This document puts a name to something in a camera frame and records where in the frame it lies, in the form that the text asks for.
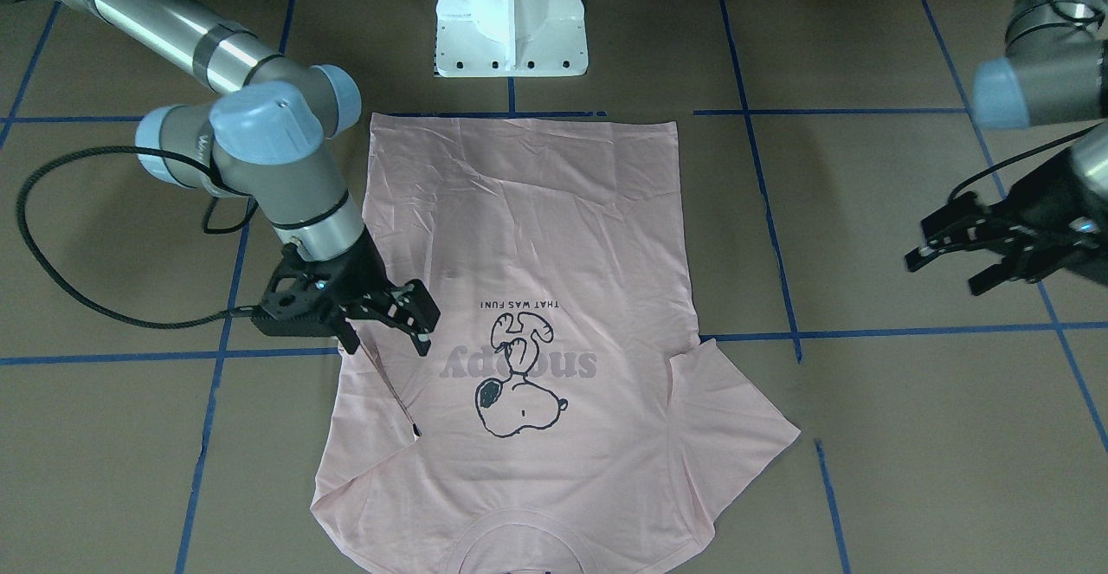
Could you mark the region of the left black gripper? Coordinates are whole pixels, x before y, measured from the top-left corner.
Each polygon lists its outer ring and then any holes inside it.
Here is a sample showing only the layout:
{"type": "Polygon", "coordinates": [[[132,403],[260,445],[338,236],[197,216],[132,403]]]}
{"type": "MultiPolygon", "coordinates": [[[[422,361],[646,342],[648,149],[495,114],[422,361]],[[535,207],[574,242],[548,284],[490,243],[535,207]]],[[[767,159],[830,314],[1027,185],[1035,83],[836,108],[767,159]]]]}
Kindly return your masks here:
{"type": "Polygon", "coordinates": [[[904,268],[919,273],[938,259],[955,257],[981,262],[981,269],[970,274],[965,285],[974,297],[992,293],[1013,281],[1042,281],[1060,269],[1073,271],[1089,281],[1107,285],[1105,270],[1105,202],[1085,187],[1073,167],[1073,148],[1058,152],[1040,167],[1017,180],[1005,199],[996,206],[1002,218],[1028,227],[1038,234],[1063,235],[1065,245],[1030,255],[1005,254],[993,249],[938,248],[931,246],[985,246],[1005,238],[1005,227],[989,204],[981,203],[975,192],[965,192],[925,217],[919,227],[925,245],[904,255],[904,268]],[[1073,246],[1073,223],[1092,221],[1097,227],[1092,249],[1073,246]]]}

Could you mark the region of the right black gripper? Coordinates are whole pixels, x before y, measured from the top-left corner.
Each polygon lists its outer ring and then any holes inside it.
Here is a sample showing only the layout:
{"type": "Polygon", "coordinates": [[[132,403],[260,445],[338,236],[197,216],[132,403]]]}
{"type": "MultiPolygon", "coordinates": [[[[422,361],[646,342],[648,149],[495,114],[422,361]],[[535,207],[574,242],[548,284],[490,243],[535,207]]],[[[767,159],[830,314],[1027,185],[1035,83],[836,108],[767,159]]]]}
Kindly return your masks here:
{"type": "Polygon", "coordinates": [[[340,356],[425,358],[441,311],[423,281],[392,285],[367,228],[347,252],[330,260],[339,265],[330,291],[343,309],[335,318],[340,356]]]}

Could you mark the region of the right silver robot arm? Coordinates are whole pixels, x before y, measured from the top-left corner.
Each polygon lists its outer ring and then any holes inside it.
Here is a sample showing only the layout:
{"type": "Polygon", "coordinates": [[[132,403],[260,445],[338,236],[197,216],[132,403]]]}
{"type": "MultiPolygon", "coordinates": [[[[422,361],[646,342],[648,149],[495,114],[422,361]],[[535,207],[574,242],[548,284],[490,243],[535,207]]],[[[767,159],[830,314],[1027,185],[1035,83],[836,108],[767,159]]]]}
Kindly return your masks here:
{"type": "MultiPolygon", "coordinates": [[[[30,0],[3,0],[22,3],[30,0]]],[[[338,171],[328,139],[363,112],[353,79],[334,65],[304,66],[246,27],[197,0],[50,0],[113,25],[217,93],[205,106],[170,105],[138,121],[134,144],[68,153],[32,172],[17,192],[16,222],[35,262],[88,309],[138,328],[177,330],[247,318],[265,336],[334,338],[345,353],[365,349],[358,320],[407,334],[427,356],[440,311],[422,281],[391,281],[338,171]],[[194,320],[138,320],[88,298],[63,278],[33,239],[27,206],[49,172],[81,158],[131,153],[154,178],[247,202],[280,238],[280,262],[260,303],[194,320]]]]}

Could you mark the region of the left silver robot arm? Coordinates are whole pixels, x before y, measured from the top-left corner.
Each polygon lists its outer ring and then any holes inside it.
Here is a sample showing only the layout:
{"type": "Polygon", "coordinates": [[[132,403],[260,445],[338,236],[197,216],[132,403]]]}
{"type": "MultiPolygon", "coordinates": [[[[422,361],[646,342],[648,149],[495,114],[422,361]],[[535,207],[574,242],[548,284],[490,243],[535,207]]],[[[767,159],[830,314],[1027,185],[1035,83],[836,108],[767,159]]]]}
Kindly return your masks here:
{"type": "Polygon", "coordinates": [[[1042,281],[1066,270],[1105,284],[1107,258],[1107,45],[1105,0],[1015,0],[1005,53],[983,62],[972,117],[982,129],[1030,129],[1091,121],[1050,144],[1001,202],[982,203],[962,181],[920,224],[923,245],[907,252],[919,271],[941,255],[987,250],[998,260],[967,281],[979,295],[1005,281],[1042,281]]]}

